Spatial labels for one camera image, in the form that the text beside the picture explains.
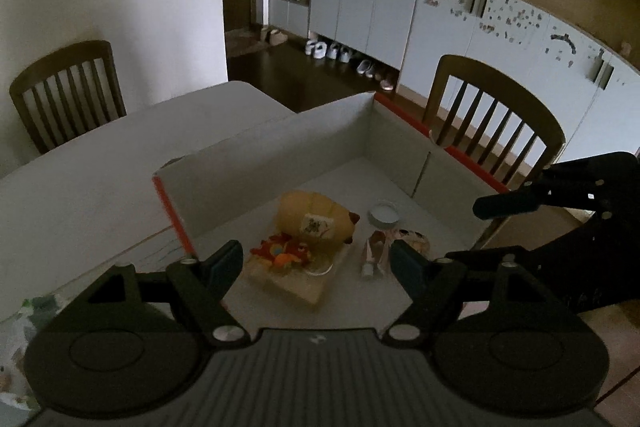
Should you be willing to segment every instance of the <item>paper label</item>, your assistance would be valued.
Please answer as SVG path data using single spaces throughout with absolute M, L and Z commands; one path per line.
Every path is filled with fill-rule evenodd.
M 305 214 L 300 223 L 300 232 L 319 239 L 332 239 L 335 232 L 334 218 Z

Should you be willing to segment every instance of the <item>orange plush fish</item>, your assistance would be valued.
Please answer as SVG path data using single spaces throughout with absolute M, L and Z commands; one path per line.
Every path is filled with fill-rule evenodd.
M 269 261 L 276 268 L 286 268 L 293 263 L 304 266 L 311 261 L 308 245 L 288 233 L 271 235 L 266 241 L 260 242 L 260 248 L 252 248 L 250 252 Z

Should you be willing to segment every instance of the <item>door handle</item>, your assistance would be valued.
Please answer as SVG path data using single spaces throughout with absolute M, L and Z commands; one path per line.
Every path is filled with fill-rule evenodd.
M 471 0 L 471 8 L 469 9 L 469 13 L 471 13 L 471 15 L 473 15 L 474 13 L 475 6 L 476 6 L 476 0 Z

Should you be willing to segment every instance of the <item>wooden chair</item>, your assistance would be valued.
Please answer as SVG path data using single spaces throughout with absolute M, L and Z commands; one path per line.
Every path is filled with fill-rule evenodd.
M 450 77 L 462 80 L 462 85 L 455 95 L 455 99 L 453 100 L 443 126 L 435 137 L 438 145 L 448 144 L 446 140 L 450 136 L 451 131 L 454 130 L 455 135 L 450 145 L 460 148 L 463 140 L 470 138 L 470 142 L 463 152 L 469 156 L 469 158 L 472 158 L 474 154 L 479 151 L 481 140 L 486 141 L 487 137 L 485 136 L 485 132 L 487 128 L 490 127 L 490 123 L 492 121 L 494 125 L 497 123 L 493 134 L 488 137 L 484 151 L 479 154 L 479 158 L 475 160 L 475 162 L 478 163 L 479 166 L 485 166 L 489 158 L 497 158 L 491 165 L 489 172 L 491 175 L 496 176 L 498 181 L 504 185 L 512 181 L 514 175 L 518 172 L 518 168 L 522 165 L 525 158 L 527 158 L 527 155 L 529 155 L 537 138 L 540 138 L 545 148 L 523 181 L 537 176 L 545 165 L 552 163 L 556 156 L 558 156 L 558 153 L 564 145 L 564 133 L 558 120 L 551 114 L 551 111 L 515 80 L 495 70 L 491 66 L 478 60 L 473 60 L 472 58 L 458 55 L 444 55 L 440 59 L 427 107 L 422 117 L 422 122 L 429 128 L 434 129 L 437 127 L 438 110 L 440 110 L 442 105 L 443 95 Z M 458 112 L 465 98 L 465 93 L 469 90 L 468 86 L 474 86 L 478 91 L 461 121 Z M 501 118 L 499 116 L 501 111 L 498 110 L 498 112 L 496 112 L 500 104 L 504 106 L 504 108 L 502 108 L 504 115 Z M 470 132 L 470 125 L 476 116 L 478 108 L 480 106 L 486 107 L 487 105 L 488 109 L 475 132 L 472 133 L 472 136 L 467 137 L 467 133 Z M 455 121 L 458 121 L 457 129 L 454 127 Z M 517 123 L 517 127 L 507 143 L 501 146 L 498 144 L 498 140 L 508 127 L 508 123 L 510 123 L 510 126 Z M 507 166 L 505 160 L 507 160 L 508 156 L 513 156 L 511 151 L 526 126 L 532 130 L 532 136 L 530 136 L 518 156 L 514 158 L 511 166 Z M 498 177 L 500 168 L 502 168 L 503 171 L 506 170 L 506 172 L 504 175 Z
M 107 41 L 79 42 L 41 58 L 18 75 L 9 94 L 41 153 L 126 115 Z

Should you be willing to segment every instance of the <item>dining table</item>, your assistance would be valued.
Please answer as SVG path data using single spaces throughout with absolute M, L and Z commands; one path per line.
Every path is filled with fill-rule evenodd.
M 0 321 L 166 230 L 152 183 L 169 160 L 292 111 L 225 82 L 98 127 L 0 179 Z

